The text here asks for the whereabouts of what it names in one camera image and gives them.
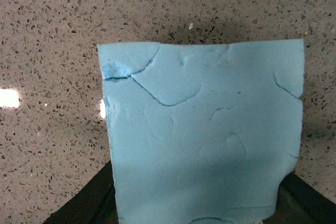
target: blue foam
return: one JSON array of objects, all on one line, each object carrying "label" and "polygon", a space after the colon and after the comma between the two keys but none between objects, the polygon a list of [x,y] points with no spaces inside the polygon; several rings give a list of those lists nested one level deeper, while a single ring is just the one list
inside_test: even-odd
[{"label": "blue foam", "polygon": [[275,211],[302,128],[303,40],[99,45],[120,224]]}]

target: foam crack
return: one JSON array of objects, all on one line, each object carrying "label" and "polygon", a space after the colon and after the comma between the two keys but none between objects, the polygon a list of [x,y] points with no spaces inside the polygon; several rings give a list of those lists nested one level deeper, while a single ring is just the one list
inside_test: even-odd
[{"label": "foam crack", "polygon": [[273,78],[274,78],[274,81],[275,81],[275,84],[281,88],[282,90],[286,91],[287,93],[289,93],[292,97],[294,97],[295,99],[299,99],[299,97],[297,97],[295,94],[293,94],[291,91],[289,91],[288,89],[286,89],[285,87],[281,86],[279,83],[278,83],[278,80],[277,80],[277,77],[275,76],[275,73],[273,73]]}]

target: small white speck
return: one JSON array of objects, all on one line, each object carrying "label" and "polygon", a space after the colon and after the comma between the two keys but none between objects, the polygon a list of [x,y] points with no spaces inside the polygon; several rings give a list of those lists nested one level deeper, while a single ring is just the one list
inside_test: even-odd
[{"label": "small white speck", "polygon": [[100,107],[100,117],[105,119],[106,117],[106,113],[105,113],[105,103],[103,100],[100,100],[99,101],[99,107]]}]

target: terrazzo surface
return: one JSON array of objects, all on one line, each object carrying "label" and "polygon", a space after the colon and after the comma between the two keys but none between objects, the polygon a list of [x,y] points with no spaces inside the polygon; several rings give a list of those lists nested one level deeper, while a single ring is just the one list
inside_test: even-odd
[{"label": "terrazzo surface", "polygon": [[0,0],[0,223],[42,223],[109,160],[97,44],[304,38],[295,172],[336,202],[336,0]]}]

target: black object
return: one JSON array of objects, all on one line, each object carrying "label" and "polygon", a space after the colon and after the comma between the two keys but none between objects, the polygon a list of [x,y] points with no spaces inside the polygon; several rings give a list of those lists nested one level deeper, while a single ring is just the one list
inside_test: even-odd
[{"label": "black object", "polygon": [[[118,224],[114,194],[112,167],[108,162],[44,224]],[[290,173],[280,184],[276,212],[263,223],[333,224],[336,223],[336,204]]]}]

